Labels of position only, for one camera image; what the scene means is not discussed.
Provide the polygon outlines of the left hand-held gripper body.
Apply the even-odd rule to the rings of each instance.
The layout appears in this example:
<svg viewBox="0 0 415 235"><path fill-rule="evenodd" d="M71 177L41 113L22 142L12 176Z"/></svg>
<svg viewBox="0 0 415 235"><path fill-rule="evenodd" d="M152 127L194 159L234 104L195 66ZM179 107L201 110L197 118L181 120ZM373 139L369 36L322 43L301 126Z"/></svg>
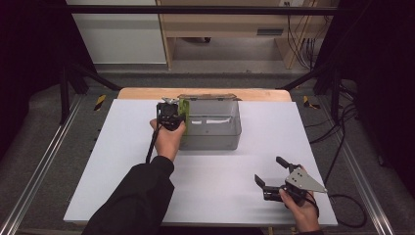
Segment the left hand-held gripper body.
<svg viewBox="0 0 415 235"><path fill-rule="evenodd" d="M162 97L161 102L157 104L157 124L160 124L169 131L176 130L183 122L178 110L178 99Z"/></svg>

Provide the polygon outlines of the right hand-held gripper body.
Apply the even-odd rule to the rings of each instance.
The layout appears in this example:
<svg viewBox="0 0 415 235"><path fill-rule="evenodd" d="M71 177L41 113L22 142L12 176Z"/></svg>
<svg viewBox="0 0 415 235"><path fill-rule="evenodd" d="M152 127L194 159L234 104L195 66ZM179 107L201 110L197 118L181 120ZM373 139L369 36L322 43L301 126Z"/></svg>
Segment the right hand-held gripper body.
<svg viewBox="0 0 415 235"><path fill-rule="evenodd" d="M265 201L282 202L279 190L283 189L300 206L307 200L309 192L326 193L327 189L312 178L300 164L284 164L289 170L285 183L280 187L263 184L263 199Z"/></svg>

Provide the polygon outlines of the green phone case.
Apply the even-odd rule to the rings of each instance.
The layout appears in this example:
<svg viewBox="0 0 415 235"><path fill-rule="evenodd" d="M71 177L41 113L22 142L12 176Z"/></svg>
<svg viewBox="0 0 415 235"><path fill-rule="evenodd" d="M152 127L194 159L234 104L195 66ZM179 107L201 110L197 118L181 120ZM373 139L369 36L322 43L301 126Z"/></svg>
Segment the green phone case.
<svg viewBox="0 0 415 235"><path fill-rule="evenodd" d="M190 102L186 99L179 100L179 115L182 117L185 126L188 126L189 114L190 114Z"/></svg>

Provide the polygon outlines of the transparent grey plastic box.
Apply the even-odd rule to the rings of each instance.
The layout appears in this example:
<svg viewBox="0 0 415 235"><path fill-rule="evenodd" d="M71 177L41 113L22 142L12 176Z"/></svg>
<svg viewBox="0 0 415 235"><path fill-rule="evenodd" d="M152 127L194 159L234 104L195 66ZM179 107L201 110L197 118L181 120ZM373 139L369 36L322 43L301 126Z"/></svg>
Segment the transparent grey plastic box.
<svg viewBox="0 0 415 235"><path fill-rule="evenodd" d="M242 124L239 98L227 94L181 94L179 113L186 117L182 151L222 151L238 148Z"/></svg>

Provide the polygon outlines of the person's left hand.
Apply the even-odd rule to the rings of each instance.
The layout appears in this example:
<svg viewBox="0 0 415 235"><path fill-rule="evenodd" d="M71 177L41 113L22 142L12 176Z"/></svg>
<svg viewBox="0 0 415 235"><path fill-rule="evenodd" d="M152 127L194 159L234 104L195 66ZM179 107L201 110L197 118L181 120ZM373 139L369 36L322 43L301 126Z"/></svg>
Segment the person's left hand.
<svg viewBox="0 0 415 235"><path fill-rule="evenodd" d="M181 137L185 130L186 125L184 121L182 121L179 124L178 128L174 131L170 131L161 126L155 143L155 148L158 155L166 157L171 162L173 162L179 150Z"/></svg>

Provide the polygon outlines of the person's right hand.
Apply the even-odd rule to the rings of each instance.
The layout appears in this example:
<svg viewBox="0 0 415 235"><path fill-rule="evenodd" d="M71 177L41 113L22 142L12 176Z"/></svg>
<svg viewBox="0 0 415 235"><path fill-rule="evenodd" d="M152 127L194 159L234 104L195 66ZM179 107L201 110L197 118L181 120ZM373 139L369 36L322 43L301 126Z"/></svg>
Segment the person's right hand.
<svg viewBox="0 0 415 235"><path fill-rule="evenodd" d="M291 211L294 217L298 233L311 235L314 232L321 232L317 209L313 205L315 200L312 192L307 193L307 201L301 206L297 205L285 190L280 189L279 194L283 203Z"/></svg>

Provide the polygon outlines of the yellow black tape marker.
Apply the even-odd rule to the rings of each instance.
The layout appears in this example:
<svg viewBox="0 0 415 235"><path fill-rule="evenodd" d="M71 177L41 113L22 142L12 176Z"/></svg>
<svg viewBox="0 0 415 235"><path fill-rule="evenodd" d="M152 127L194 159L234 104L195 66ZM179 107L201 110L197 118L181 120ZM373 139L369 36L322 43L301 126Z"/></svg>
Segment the yellow black tape marker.
<svg viewBox="0 0 415 235"><path fill-rule="evenodd" d="M100 95L97 99L96 105L94 107L94 111L100 111L105 99L106 99L106 95Z"/></svg>
<svg viewBox="0 0 415 235"><path fill-rule="evenodd" d="M309 99L308 99L308 96L303 96L303 106L306 107L306 108L314 109L314 110L321 109L320 105L311 104Z"/></svg>

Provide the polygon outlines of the white partition panel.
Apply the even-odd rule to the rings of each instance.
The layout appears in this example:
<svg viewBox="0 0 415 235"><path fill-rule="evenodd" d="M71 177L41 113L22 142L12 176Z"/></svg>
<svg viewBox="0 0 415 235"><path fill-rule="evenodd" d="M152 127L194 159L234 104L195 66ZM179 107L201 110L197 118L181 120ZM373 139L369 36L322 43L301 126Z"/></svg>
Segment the white partition panel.
<svg viewBox="0 0 415 235"><path fill-rule="evenodd" d="M165 64L159 16L73 14L96 65Z"/></svg>

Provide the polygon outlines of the wooden desk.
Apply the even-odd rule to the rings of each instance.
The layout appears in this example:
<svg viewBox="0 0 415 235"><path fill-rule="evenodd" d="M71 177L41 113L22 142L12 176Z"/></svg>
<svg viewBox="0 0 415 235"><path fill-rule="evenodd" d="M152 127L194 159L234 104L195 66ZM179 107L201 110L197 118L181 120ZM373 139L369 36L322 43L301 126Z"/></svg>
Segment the wooden desk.
<svg viewBox="0 0 415 235"><path fill-rule="evenodd" d="M280 0L155 0L159 6L280 7ZM331 0L304 0L302 7L331 7ZM320 16L161 14L167 44L188 37L273 38L287 69L300 59L301 42L322 38L329 23Z"/></svg>

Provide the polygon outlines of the black curtain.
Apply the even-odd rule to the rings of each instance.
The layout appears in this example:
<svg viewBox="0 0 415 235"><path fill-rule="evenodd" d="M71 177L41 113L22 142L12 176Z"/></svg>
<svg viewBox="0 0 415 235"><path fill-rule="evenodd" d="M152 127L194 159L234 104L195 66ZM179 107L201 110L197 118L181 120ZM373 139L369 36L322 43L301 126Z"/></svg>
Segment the black curtain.
<svg viewBox="0 0 415 235"><path fill-rule="evenodd" d="M415 194L415 0L340 0L320 50L323 63L346 33L335 69L357 85L356 105L381 156Z"/></svg>
<svg viewBox="0 0 415 235"><path fill-rule="evenodd" d="M64 63L93 71L67 0L0 0L0 159L23 125L30 97L59 83Z"/></svg>

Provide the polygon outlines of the aluminium floor rail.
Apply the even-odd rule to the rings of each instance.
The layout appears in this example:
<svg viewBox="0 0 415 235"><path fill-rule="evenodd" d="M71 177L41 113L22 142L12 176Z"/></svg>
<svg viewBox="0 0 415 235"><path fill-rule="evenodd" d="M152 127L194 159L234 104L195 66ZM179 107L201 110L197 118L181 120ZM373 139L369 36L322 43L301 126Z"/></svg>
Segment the aluminium floor rail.
<svg viewBox="0 0 415 235"><path fill-rule="evenodd" d="M62 143L76 117L80 105L85 99L84 95L75 95L69 107L69 115L67 119L59 125L51 142L49 143L45 153L43 154L39 164L34 173L27 182L22 194L13 207L12 211L7 216L5 222L0 226L0 235L15 235L18 228L23 221L23 218L30 207L38 189L40 188L49 167L59 152Z"/></svg>
<svg viewBox="0 0 415 235"><path fill-rule="evenodd" d="M334 134L339 143L338 155L343 155L348 172L377 233L379 235L395 235L392 225L371 187L368 178L358 164L353 151L346 141L345 124L339 122L339 125L340 129Z"/></svg>

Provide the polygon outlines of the black frame leg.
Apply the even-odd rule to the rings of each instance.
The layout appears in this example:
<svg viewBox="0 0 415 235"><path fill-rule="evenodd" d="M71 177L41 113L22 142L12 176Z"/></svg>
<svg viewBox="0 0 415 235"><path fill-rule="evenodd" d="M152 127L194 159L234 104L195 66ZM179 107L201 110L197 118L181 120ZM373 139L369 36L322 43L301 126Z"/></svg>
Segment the black frame leg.
<svg viewBox="0 0 415 235"><path fill-rule="evenodd" d="M341 78L338 70L334 66L329 64L323 64L320 67L304 74L300 78L279 87L279 90L291 91L297 86L315 78L316 83L314 84L313 91L316 95L324 95L328 89L331 89L331 107L330 114L331 118L335 123L339 123L339 99L340 99L340 85Z"/></svg>
<svg viewBox="0 0 415 235"><path fill-rule="evenodd" d="M104 85L105 87L113 90L120 91L121 86L118 86L105 78L98 75L95 71L88 70L87 68L72 64L70 66L63 67L60 73L60 93L61 93L61 121L60 124L64 124L69 118L69 85L74 89L76 94L86 94L89 90L89 86L84 80L85 77L92 78L96 82Z"/></svg>

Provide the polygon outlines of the black metal frame bar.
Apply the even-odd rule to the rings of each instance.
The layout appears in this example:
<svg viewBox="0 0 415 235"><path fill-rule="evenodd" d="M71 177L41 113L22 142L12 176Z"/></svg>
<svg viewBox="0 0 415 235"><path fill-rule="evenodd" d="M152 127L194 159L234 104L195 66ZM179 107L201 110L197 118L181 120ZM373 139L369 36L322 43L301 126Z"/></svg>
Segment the black metal frame bar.
<svg viewBox="0 0 415 235"><path fill-rule="evenodd" d="M293 15L334 16L338 8L243 6L116 6L68 5L74 14L190 14L190 15Z"/></svg>

